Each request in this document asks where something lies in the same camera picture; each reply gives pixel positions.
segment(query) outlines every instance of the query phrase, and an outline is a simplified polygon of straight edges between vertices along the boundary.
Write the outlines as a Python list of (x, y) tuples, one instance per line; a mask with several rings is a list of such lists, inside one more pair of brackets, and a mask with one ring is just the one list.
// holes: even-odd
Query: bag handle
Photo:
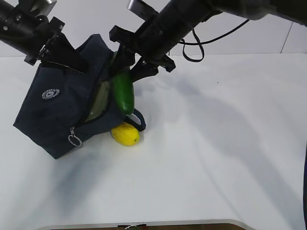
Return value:
[(143, 132), (146, 129), (146, 122), (143, 115), (137, 109), (134, 109), (133, 115), (135, 115), (140, 120), (140, 125), (128, 116), (126, 117), (125, 122), (134, 126), (139, 132)]

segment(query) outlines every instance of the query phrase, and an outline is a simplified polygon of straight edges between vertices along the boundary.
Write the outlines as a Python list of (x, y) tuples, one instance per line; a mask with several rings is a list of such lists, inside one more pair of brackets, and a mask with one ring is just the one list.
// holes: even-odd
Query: yellow fruit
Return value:
[(140, 141), (138, 130), (126, 122), (112, 129), (111, 134), (114, 140), (123, 146), (133, 146)]

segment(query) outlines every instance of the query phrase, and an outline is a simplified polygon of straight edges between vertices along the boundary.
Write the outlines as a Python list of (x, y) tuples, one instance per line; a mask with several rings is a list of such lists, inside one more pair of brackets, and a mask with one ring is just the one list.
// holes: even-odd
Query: metal key ring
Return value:
[[(79, 142), (79, 144), (75, 144), (75, 143), (73, 142), (73, 138), (74, 138), (75, 140), (77, 140), (77, 141)], [(74, 135), (69, 135), (69, 136), (68, 136), (68, 141), (69, 141), (73, 146), (75, 146), (75, 147), (81, 147), (81, 146), (82, 146), (82, 141), (80, 140), (80, 138), (78, 138), (78, 137), (76, 137), (76, 136), (74, 136)]]

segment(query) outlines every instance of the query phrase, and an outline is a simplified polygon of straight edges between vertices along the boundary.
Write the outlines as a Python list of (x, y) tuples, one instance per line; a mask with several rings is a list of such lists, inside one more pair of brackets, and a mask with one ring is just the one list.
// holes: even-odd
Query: navy blue bag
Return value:
[[(118, 108), (110, 87), (102, 114), (86, 122), (100, 83), (109, 80), (108, 65), (113, 52), (98, 34), (90, 36), (77, 52), (88, 61), (89, 71), (83, 74), (41, 64), (14, 123), (55, 159), (81, 147), (92, 136), (131, 121)], [(142, 131), (143, 117), (135, 112), (142, 123), (137, 129)]]

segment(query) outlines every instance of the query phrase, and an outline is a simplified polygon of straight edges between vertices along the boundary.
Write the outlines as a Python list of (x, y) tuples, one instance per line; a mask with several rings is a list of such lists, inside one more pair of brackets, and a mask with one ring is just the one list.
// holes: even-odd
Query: white circular patch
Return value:
[(50, 89), (50, 90), (45, 91), (42, 94), (42, 98), (45, 100), (49, 100), (49, 99), (55, 98), (58, 95), (59, 95), (58, 89)]

